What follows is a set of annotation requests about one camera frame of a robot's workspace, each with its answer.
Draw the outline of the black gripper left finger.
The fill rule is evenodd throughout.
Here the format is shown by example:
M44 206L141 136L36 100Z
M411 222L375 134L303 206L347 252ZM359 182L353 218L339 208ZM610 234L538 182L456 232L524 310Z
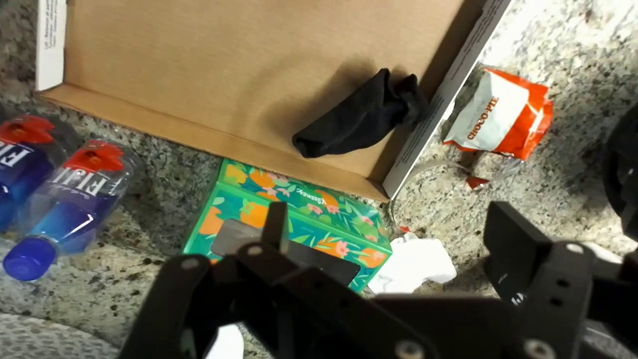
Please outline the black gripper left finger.
M225 326L243 326L275 359L426 359L401 320L315 268L285 258L287 208L261 236L213 264L167 260L117 359L205 359Z

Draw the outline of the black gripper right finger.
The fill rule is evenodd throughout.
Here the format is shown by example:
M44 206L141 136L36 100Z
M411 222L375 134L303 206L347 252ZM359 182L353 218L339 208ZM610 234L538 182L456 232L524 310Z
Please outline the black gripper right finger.
M552 242L506 202L484 222L492 298L399 298L379 306L426 340L426 359L612 359L590 344L638 348L638 262Z

